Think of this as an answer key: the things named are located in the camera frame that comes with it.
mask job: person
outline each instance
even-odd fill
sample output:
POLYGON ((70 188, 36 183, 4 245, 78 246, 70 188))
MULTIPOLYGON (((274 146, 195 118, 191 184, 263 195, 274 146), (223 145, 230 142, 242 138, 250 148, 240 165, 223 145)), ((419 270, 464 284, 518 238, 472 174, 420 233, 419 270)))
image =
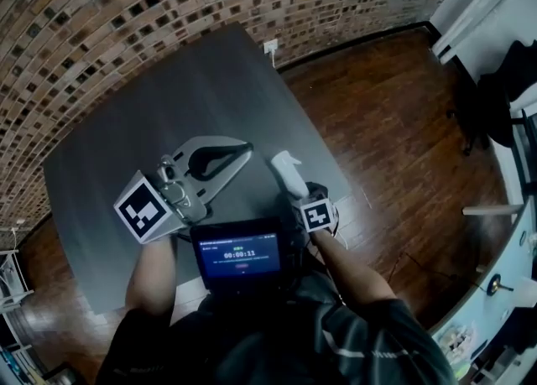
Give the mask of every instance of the person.
POLYGON ((311 240, 326 268, 305 255, 307 272, 291 293, 209 295, 172 326, 172 241, 144 245, 128 285, 130 310, 96 383, 456 384, 438 345, 382 276, 329 232, 311 240))

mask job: table top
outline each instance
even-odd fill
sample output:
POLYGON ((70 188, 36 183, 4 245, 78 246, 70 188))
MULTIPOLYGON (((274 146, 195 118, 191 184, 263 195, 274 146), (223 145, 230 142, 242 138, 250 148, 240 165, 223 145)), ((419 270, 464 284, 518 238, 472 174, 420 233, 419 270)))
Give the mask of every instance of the table top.
MULTIPOLYGON (((253 157, 213 200, 207 222, 281 212, 268 159, 287 149, 305 180, 337 201, 350 191, 320 134, 258 46, 237 23, 166 57, 100 105, 50 154, 44 175, 65 255, 96 314, 123 306, 140 246, 113 203, 140 169, 194 136, 253 144, 253 157)), ((179 242, 178 284, 199 276, 179 242)))

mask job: black shirt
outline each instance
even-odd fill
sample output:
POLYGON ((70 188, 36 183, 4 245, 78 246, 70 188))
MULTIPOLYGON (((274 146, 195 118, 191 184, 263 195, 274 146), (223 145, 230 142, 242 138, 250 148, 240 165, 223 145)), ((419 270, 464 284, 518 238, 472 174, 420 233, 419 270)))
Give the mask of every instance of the black shirt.
POLYGON ((130 311, 97 377, 102 383, 453 385, 438 345, 404 302, 353 312, 331 280, 312 272, 286 300, 209 296, 169 327, 130 311))

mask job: wooden floor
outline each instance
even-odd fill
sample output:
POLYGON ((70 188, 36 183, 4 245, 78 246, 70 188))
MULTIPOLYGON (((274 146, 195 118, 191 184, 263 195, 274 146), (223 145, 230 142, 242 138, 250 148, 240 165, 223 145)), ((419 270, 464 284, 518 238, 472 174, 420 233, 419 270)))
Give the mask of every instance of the wooden floor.
MULTIPOLYGON (((433 58, 429 40, 415 30, 284 74, 352 186, 340 204, 342 237, 391 275, 425 327, 464 295, 476 262, 490 261, 509 229, 507 218, 461 215, 463 206, 505 202, 503 182, 492 152, 462 155, 463 137, 446 118, 459 76, 433 58)), ((52 220, 22 261, 36 292, 13 316, 18 327, 47 367, 68 361, 92 383, 124 313, 89 310, 52 220)))

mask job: desk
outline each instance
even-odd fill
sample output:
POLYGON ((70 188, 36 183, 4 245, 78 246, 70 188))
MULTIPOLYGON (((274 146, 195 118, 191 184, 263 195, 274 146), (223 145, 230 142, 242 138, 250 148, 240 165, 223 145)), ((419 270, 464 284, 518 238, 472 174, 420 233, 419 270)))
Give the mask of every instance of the desk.
MULTIPOLYGON (((527 240, 522 246, 519 242, 523 234, 527 238, 534 232, 532 208, 532 201, 527 200, 503 250, 477 280, 481 288, 487 289, 488 282, 496 273, 502 275, 502 284, 508 287, 516 286, 521 276, 531 278, 533 248, 527 240)), ((432 328, 430 332, 433 339, 439 342, 452 325, 470 325, 473 322, 477 328, 477 345, 474 350, 485 341, 490 343, 513 312, 512 298, 513 293, 509 291, 499 290, 491 297, 479 288, 472 287, 442 322, 432 328)))
MULTIPOLYGON (((267 159, 288 149, 305 180, 338 201, 350 191, 320 134, 239 24, 208 34, 158 62, 100 105, 44 162, 65 255, 96 314, 123 306, 139 245, 113 210, 137 169, 194 136, 251 142, 252 159, 211 203, 207 222, 281 213, 267 159)), ((178 284, 199 276, 191 245, 178 246, 178 284)))
MULTIPOLYGON (((516 187, 518 193, 509 193, 508 197, 516 200, 522 199, 520 186, 530 180, 529 159, 531 158, 529 148, 526 148, 527 139, 522 139, 520 131, 514 129, 514 143, 512 154, 508 160, 500 157, 500 167, 505 179, 517 178, 515 181, 506 180, 506 186, 516 187)), ((505 153, 506 148, 501 148, 501 153, 505 153)), ((519 242, 523 234, 529 236, 535 232, 535 203, 533 196, 525 196, 524 206, 517 214, 508 240, 503 245, 503 249, 486 267, 480 278, 476 281, 482 288, 486 289, 492 276, 500 273, 502 283, 508 287, 516 286, 520 277, 531 278, 533 263, 533 248, 526 241, 522 246, 519 242)), ((512 301, 513 293, 499 290, 494 296, 487 296, 476 287, 471 287, 465 297, 440 321, 430 329, 430 333, 437 342, 452 325, 470 325, 472 322, 477 328, 477 344, 474 351, 479 346, 493 337, 502 328, 505 321, 514 309, 512 301)), ((480 351, 474 352, 475 359, 480 351)))

